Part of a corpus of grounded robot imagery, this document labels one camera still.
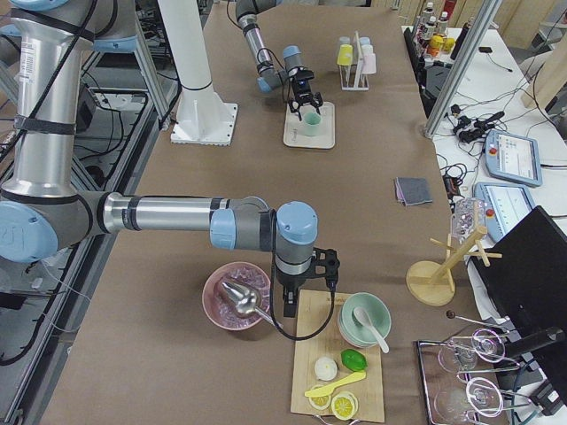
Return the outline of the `green cup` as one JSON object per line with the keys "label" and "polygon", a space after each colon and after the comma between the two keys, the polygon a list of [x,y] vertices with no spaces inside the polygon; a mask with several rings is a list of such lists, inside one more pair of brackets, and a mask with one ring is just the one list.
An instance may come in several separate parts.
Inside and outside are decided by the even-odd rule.
{"label": "green cup", "polygon": [[305,136],[317,136],[320,131],[321,115],[316,112],[307,112],[303,116],[302,133]]}

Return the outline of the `cream rabbit tray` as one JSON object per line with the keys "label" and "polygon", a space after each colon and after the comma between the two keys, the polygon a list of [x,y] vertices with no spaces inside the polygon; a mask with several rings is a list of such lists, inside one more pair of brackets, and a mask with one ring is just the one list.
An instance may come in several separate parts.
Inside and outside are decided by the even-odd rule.
{"label": "cream rabbit tray", "polygon": [[335,105],[324,102],[317,112],[308,104],[300,112],[301,119],[287,108],[283,143],[295,148],[332,149],[335,146]]}

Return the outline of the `yellow cup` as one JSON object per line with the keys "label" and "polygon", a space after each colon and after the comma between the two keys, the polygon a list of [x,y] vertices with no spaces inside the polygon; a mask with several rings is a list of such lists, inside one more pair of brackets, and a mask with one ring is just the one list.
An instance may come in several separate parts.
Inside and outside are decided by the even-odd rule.
{"label": "yellow cup", "polygon": [[353,64],[353,45],[343,43],[338,49],[337,61],[338,66],[351,66]]}

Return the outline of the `pink cup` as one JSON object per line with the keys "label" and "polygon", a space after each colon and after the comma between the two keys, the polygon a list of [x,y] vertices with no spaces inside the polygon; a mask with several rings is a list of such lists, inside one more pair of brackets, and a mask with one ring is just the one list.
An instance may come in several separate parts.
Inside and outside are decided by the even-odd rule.
{"label": "pink cup", "polygon": [[364,53],[362,57],[362,75],[372,75],[377,73],[377,56],[375,53]]}

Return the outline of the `cream white cup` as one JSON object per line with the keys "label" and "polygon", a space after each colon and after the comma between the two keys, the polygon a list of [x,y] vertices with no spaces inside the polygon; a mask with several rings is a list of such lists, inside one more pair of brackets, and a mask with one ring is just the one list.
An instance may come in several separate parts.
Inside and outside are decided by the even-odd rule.
{"label": "cream white cup", "polygon": [[374,52],[374,48],[371,44],[362,44],[361,52],[363,55],[372,54]]}

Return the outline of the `metal ice scoop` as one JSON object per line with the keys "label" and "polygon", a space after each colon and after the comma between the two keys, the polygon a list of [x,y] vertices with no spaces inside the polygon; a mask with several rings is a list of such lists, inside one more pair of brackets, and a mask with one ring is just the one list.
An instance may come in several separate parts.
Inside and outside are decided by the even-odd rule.
{"label": "metal ice scoop", "polygon": [[239,317],[247,318],[257,314],[272,326],[279,324],[261,308],[262,296],[254,287],[229,278],[222,280],[220,285],[221,295],[232,304]]}

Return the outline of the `pink bowl with ice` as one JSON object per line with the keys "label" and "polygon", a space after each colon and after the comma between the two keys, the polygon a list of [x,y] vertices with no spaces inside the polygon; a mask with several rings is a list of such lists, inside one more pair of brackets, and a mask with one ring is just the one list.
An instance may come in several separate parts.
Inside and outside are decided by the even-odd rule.
{"label": "pink bowl with ice", "polygon": [[232,278],[254,287],[260,293],[260,307],[265,312],[269,310],[271,281],[268,275],[252,263],[238,261],[217,268],[207,278],[202,292],[202,305],[208,319],[226,330],[245,330],[262,322],[262,318],[257,313],[249,317],[241,317],[236,313],[230,302],[222,297],[223,278]]}

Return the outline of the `stacked green bowls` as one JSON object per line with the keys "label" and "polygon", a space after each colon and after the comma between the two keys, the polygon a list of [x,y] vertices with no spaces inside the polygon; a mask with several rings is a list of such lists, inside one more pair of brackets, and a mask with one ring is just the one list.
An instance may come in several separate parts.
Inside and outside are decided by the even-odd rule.
{"label": "stacked green bowls", "polygon": [[368,292],[347,294],[338,314],[338,329],[345,341],[358,348],[379,345],[389,336],[392,317],[386,304]]}

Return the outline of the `white round fruit half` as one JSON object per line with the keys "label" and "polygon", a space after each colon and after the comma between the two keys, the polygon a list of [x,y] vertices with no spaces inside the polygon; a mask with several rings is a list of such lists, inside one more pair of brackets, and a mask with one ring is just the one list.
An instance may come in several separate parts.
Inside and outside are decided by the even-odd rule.
{"label": "white round fruit half", "polygon": [[322,356],[316,360],[314,371],[315,377],[318,380],[330,382],[334,380],[338,374],[338,365],[334,359]]}

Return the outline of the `yellow plastic knife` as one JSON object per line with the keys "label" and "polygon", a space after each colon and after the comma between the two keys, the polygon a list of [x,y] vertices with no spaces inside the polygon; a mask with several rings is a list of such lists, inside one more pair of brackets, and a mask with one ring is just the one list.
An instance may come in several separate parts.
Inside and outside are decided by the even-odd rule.
{"label": "yellow plastic knife", "polygon": [[338,379],[334,382],[328,383],[323,385],[322,387],[307,390],[304,392],[304,396],[306,398],[319,398],[329,396],[333,393],[333,391],[341,386],[348,385],[350,383],[357,383],[359,381],[364,380],[367,377],[367,373],[362,371],[353,372],[350,375]]}

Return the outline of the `white ceramic spoon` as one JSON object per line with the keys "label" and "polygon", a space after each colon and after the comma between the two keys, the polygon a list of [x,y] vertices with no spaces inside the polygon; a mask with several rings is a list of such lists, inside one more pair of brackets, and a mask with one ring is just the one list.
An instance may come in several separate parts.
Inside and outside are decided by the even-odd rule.
{"label": "white ceramic spoon", "polygon": [[357,306],[353,309],[354,318],[366,329],[368,329],[372,335],[377,340],[377,344],[379,345],[380,349],[384,354],[387,354],[390,351],[388,343],[385,341],[382,334],[377,330],[377,328],[372,323],[368,312],[360,306]]}

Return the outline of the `lemon slice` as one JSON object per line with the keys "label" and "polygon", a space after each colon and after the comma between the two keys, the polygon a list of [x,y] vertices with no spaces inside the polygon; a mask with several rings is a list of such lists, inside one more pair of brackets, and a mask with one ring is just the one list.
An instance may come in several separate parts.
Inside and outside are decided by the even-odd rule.
{"label": "lemon slice", "polygon": [[341,421],[351,420],[358,412],[358,406],[357,397],[348,391],[338,393],[330,402],[332,414]]}
{"label": "lemon slice", "polygon": [[310,397],[309,404],[316,410],[323,411],[330,407],[331,395],[324,395],[320,397]]}

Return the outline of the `blue teach pendant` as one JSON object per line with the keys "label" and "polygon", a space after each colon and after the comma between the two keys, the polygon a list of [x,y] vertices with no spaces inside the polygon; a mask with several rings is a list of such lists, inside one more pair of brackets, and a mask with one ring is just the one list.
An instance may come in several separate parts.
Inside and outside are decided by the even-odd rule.
{"label": "blue teach pendant", "polygon": [[474,197],[485,203],[485,224],[495,243],[536,206],[530,190],[517,183],[478,182]]}
{"label": "blue teach pendant", "polygon": [[530,187],[542,185],[539,145],[535,139],[491,129],[485,138],[489,175]]}

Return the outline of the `black monitor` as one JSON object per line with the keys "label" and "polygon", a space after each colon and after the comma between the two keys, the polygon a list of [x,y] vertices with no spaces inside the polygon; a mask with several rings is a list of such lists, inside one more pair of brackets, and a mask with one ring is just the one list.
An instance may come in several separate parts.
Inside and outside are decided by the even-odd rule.
{"label": "black monitor", "polygon": [[500,253],[478,270],[497,311],[511,319],[520,338],[514,357],[533,352],[546,374],[566,372],[566,235],[540,206],[492,249]]}

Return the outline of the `aluminium frame post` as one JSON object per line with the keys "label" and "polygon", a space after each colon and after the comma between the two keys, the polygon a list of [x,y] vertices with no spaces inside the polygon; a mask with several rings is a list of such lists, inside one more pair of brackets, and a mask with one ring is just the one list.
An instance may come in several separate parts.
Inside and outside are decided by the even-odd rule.
{"label": "aluminium frame post", "polygon": [[439,125],[447,113],[451,101],[478,50],[478,46],[482,42],[487,29],[491,26],[501,4],[502,0],[485,0],[482,3],[468,34],[464,38],[457,58],[431,110],[430,116],[424,125],[423,135],[426,138],[432,139],[437,133]]}

